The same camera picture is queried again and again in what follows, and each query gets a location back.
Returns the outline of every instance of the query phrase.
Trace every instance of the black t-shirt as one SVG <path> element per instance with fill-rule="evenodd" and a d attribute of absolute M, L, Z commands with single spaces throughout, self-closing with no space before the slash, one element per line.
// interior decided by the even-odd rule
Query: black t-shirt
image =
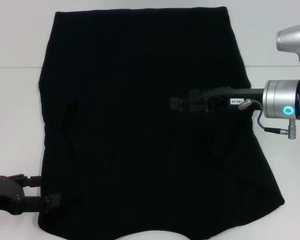
<path fill-rule="evenodd" d="M 218 87 L 251 87 L 225 7 L 57 12 L 39 81 L 41 195 L 62 199 L 39 226 L 69 240 L 202 240 L 284 204 L 251 111 L 170 109 Z"/>

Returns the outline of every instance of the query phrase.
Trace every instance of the black cloth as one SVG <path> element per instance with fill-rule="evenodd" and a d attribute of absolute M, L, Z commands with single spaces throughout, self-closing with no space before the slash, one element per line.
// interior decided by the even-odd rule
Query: black cloth
<path fill-rule="evenodd" d="M 191 89 L 250 88 L 227 9 L 57 12 L 39 80 L 39 226 L 69 240 L 208 239 L 284 204 L 252 112 L 181 114 Z"/>

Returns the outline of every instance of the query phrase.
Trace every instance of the white label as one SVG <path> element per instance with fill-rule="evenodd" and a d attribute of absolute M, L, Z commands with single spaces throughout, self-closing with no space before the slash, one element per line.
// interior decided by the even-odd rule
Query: white label
<path fill-rule="evenodd" d="M 230 99 L 230 104 L 231 105 L 239 105 L 240 103 L 244 102 L 244 98 L 231 98 Z"/>

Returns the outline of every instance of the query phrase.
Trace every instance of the black garment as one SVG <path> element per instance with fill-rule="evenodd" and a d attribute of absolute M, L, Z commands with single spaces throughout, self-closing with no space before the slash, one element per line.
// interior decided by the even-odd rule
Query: black garment
<path fill-rule="evenodd" d="M 147 230 L 208 239 L 284 204 L 252 112 L 180 114 L 190 89 L 250 88 L 220 8 L 58 12 L 39 81 L 39 226 L 69 239 Z"/>

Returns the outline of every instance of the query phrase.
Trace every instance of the black cable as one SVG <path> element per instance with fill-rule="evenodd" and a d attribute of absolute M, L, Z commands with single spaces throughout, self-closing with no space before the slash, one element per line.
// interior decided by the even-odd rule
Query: black cable
<path fill-rule="evenodd" d="M 258 104 L 259 107 L 260 107 L 260 114 L 259 114 L 259 116 L 258 116 L 257 122 L 258 122 L 259 126 L 264 130 L 265 127 L 260 123 L 260 118 L 261 118 L 261 116 L 262 116 L 262 113 L 264 112 L 264 108 L 262 107 L 261 102 L 259 102 L 259 101 L 257 101 L 257 100 L 251 99 L 251 102 L 252 102 L 252 103 L 255 103 L 255 104 Z"/>

